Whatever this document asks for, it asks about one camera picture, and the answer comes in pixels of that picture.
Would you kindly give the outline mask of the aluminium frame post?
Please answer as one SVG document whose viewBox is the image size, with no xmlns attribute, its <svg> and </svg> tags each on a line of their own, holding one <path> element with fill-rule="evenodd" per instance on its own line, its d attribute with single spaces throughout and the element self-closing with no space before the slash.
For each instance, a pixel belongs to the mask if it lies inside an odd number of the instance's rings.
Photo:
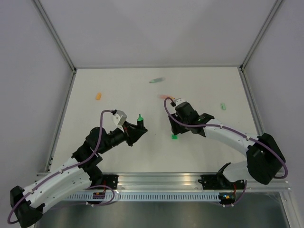
<svg viewBox="0 0 304 228">
<path fill-rule="evenodd" d="M 74 65 L 71 57 L 69 56 L 61 38 L 59 37 L 47 11 L 45 10 L 42 2 L 40 0 L 31 0 L 33 6 L 37 10 L 39 16 L 41 17 L 43 23 L 45 24 L 47 30 L 49 31 L 53 41 L 55 42 L 60 54 L 62 55 L 63 59 L 67 63 L 70 70 L 75 73 L 77 71 L 76 66 Z"/>
<path fill-rule="evenodd" d="M 269 11 L 266 19 L 264 20 L 261 28 L 258 31 L 257 36 L 255 37 L 252 45 L 250 46 L 250 49 L 248 50 L 242 64 L 239 67 L 239 69 L 241 71 L 244 71 L 245 67 L 248 65 L 256 48 L 258 47 L 259 43 L 262 41 L 264 35 L 266 34 L 267 30 L 269 29 L 273 19 L 275 18 L 276 14 L 278 13 L 278 11 L 281 8 L 283 3 L 284 3 L 284 0 L 275 0 L 271 10 Z"/>
</svg>

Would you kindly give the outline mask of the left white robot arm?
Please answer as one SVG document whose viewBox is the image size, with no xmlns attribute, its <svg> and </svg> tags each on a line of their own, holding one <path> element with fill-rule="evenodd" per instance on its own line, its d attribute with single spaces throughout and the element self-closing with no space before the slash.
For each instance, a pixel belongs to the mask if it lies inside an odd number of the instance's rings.
<svg viewBox="0 0 304 228">
<path fill-rule="evenodd" d="M 97 164 L 102 161 L 101 154 L 123 142 L 133 146 L 147 131 L 141 118 L 137 124 L 124 122 L 121 129 L 110 132 L 100 127 L 93 128 L 84 143 L 58 169 L 29 186 L 16 186 L 10 190 L 10 205 L 16 222 L 22 228 L 28 228 L 74 192 L 100 188 L 103 173 Z"/>
</svg>

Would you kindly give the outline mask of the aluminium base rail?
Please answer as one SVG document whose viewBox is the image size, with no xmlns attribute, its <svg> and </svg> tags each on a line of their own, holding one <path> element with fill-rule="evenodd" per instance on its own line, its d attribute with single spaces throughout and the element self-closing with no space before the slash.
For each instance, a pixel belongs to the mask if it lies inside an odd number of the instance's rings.
<svg viewBox="0 0 304 228">
<path fill-rule="evenodd" d="M 199 182 L 203 173 L 117 173 L 112 181 L 119 192 L 232 192 L 233 189 L 207 190 Z M 273 179 L 263 185 L 253 179 L 247 180 L 246 192 L 284 192 L 291 187 L 286 180 Z"/>
</svg>

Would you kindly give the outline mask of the light green pen cap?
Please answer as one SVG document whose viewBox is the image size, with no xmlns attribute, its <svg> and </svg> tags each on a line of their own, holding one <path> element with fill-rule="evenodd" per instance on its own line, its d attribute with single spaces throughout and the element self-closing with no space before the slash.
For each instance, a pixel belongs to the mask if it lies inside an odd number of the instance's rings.
<svg viewBox="0 0 304 228">
<path fill-rule="evenodd" d="M 226 110 L 226 105 L 225 105 L 225 103 L 221 103 L 220 106 L 221 106 L 221 109 L 222 109 L 222 110 Z"/>
</svg>

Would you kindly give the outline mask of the left aluminium frame post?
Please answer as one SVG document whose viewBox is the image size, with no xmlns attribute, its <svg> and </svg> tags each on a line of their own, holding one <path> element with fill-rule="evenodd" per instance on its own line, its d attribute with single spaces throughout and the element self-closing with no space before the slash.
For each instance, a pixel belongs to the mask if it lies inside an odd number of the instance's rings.
<svg viewBox="0 0 304 228">
<path fill-rule="evenodd" d="M 31 0 L 33 6 L 37 10 L 39 16 L 41 17 L 43 23 L 45 24 L 47 30 L 49 31 L 53 41 L 55 42 L 60 54 L 62 55 L 63 59 L 67 63 L 70 70 L 75 73 L 77 71 L 76 66 L 74 65 L 71 57 L 69 56 L 61 38 L 59 37 L 47 11 L 45 10 L 42 2 L 40 0 Z"/>
</svg>

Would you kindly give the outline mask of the orange pen cap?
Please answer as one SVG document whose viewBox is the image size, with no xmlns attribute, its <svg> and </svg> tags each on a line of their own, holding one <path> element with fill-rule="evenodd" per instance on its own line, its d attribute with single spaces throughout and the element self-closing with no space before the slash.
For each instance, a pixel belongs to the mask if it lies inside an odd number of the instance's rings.
<svg viewBox="0 0 304 228">
<path fill-rule="evenodd" d="M 97 93 L 95 99 L 96 99 L 96 100 L 100 100 L 101 97 L 102 97 L 102 94 L 101 94 L 101 93 Z"/>
</svg>

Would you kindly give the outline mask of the pink pen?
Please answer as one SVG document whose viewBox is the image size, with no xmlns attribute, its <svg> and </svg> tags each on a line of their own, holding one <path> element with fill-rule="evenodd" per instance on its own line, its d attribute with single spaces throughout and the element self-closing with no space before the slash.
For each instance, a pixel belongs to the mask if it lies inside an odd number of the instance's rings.
<svg viewBox="0 0 304 228">
<path fill-rule="evenodd" d="M 170 99 L 175 99 L 173 96 L 170 95 L 158 95 L 159 99 L 166 99 L 166 98 L 170 98 Z"/>
</svg>

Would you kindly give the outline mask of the dark green marker pen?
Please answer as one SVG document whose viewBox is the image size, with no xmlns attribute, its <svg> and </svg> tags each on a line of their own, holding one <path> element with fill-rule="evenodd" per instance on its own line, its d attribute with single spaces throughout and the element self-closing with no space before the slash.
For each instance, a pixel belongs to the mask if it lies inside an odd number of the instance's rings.
<svg viewBox="0 0 304 228">
<path fill-rule="evenodd" d="M 141 114 L 138 115 L 137 126 L 139 129 L 144 129 L 144 119 Z"/>
</svg>

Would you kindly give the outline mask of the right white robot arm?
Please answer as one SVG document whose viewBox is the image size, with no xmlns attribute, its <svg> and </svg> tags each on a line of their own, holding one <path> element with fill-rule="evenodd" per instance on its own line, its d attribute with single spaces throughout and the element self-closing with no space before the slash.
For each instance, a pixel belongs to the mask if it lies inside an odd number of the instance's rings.
<svg viewBox="0 0 304 228">
<path fill-rule="evenodd" d="M 216 182 L 221 188 L 226 189 L 237 181 L 248 179 L 268 185 L 272 179 L 288 176 L 285 157 L 272 135 L 244 133 L 224 125 L 210 114 L 198 114 L 184 99 L 170 98 L 169 101 L 175 110 L 168 114 L 174 135 L 191 132 L 219 141 L 245 156 L 245 161 L 228 162 L 217 171 Z"/>
</svg>

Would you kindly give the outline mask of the bright green pen cap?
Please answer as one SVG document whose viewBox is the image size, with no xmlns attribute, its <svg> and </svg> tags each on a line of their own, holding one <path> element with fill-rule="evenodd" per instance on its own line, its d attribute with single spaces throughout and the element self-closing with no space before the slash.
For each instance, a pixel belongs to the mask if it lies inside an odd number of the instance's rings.
<svg viewBox="0 0 304 228">
<path fill-rule="evenodd" d="M 172 138 L 173 140 L 177 140 L 177 139 L 178 139 L 178 136 L 177 136 L 177 135 L 172 134 L 172 135 L 171 135 L 171 138 Z"/>
</svg>

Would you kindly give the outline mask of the right aluminium frame post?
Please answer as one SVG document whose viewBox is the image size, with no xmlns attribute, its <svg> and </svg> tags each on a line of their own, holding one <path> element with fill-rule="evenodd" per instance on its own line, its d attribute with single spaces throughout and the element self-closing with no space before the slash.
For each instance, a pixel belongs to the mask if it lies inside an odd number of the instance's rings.
<svg viewBox="0 0 304 228">
<path fill-rule="evenodd" d="M 275 18 L 276 14 L 278 13 L 278 11 L 281 8 L 283 3 L 284 3 L 284 0 L 275 0 L 271 10 L 269 11 L 266 19 L 264 20 L 261 28 L 258 31 L 257 36 L 255 37 L 252 45 L 250 46 L 250 49 L 248 50 L 242 64 L 239 67 L 239 69 L 241 71 L 244 71 L 245 67 L 248 65 L 256 48 L 258 47 L 259 43 L 262 41 L 264 35 L 266 34 L 267 30 L 269 29 L 273 19 Z"/>
</svg>

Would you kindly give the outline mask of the light green pen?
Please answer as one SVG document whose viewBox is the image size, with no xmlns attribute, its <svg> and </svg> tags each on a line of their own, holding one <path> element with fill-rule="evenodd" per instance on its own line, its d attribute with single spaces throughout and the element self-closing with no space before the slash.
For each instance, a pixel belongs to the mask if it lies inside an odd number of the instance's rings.
<svg viewBox="0 0 304 228">
<path fill-rule="evenodd" d="M 164 77 L 159 77 L 159 78 L 152 79 L 152 80 L 149 81 L 149 83 L 155 84 L 155 83 L 159 83 L 159 82 L 162 82 L 162 81 L 165 81 Z"/>
</svg>

